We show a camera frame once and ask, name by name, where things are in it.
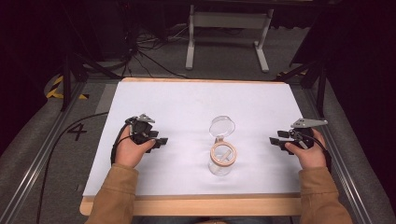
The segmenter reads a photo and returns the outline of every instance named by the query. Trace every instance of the yellow tape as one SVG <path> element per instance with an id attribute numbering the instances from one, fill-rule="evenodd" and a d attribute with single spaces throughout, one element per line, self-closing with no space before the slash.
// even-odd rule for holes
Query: yellow tape
<path id="1" fill-rule="evenodd" d="M 53 82 L 52 87 L 49 90 L 49 93 L 47 93 L 47 98 L 58 98 L 58 99 L 63 99 L 64 95 L 61 93 L 56 93 L 56 90 L 58 89 L 59 85 L 61 82 L 64 80 L 64 76 L 59 75 L 56 80 Z M 78 99 L 80 100 L 88 100 L 90 98 L 89 94 L 81 94 Z"/>

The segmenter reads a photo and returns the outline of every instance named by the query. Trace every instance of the brown jacket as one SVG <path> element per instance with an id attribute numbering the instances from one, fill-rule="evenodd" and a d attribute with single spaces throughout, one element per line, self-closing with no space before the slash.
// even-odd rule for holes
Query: brown jacket
<path id="1" fill-rule="evenodd" d="M 93 202 L 86 224 L 130 224 L 138 172 L 113 164 Z M 300 171 L 302 224 L 348 224 L 349 213 L 338 202 L 338 190 L 327 168 Z"/>

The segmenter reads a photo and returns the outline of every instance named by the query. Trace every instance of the person's right hand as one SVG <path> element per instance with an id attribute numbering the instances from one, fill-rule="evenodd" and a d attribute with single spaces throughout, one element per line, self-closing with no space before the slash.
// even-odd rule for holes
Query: person's right hand
<path id="1" fill-rule="evenodd" d="M 314 138 L 318 139 L 319 142 L 324 147 L 326 147 L 324 138 L 321 135 L 321 133 L 315 129 L 312 129 L 312 130 L 314 132 Z M 299 148 L 291 143 L 286 143 L 285 147 L 290 152 L 294 153 L 298 157 L 301 167 L 303 167 L 303 169 L 315 168 L 315 167 L 326 167 L 326 159 L 322 152 L 322 148 L 317 143 L 315 143 L 309 149 L 302 149 L 302 148 Z"/>

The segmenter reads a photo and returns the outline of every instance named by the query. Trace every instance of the white paper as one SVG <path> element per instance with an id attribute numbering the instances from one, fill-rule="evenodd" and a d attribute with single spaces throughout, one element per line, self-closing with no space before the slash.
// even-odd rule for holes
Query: white paper
<path id="1" fill-rule="evenodd" d="M 165 146 L 136 166 L 136 195 L 256 194 L 299 192 L 300 163 L 270 144 L 302 117 L 287 84 L 120 82 L 99 142 L 84 196 L 94 196 L 110 168 L 110 153 L 124 121 L 146 113 Z M 238 156 L 226 176 L 207 165 L 214 137 L 212 119 L 225 115 L 235 131 L 225 141 Z"/>

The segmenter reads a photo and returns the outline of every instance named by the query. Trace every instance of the person's left hand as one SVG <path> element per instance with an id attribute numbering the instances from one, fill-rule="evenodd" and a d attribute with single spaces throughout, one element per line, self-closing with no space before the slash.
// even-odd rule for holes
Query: person's left hand
<path id="1" fill-rule="evenodd" d="M 120 140 L 129 136 L 129 125 L 123 130 Z M 117 146 L 117 154 L 115 163 L 135 168 L 136 165 L 142 160 L 143 155 L 147 150 L 152 148 L 155 140 L 148 140 L 146 143 L 137 145 L 131 138 L 119 142 Z"/>

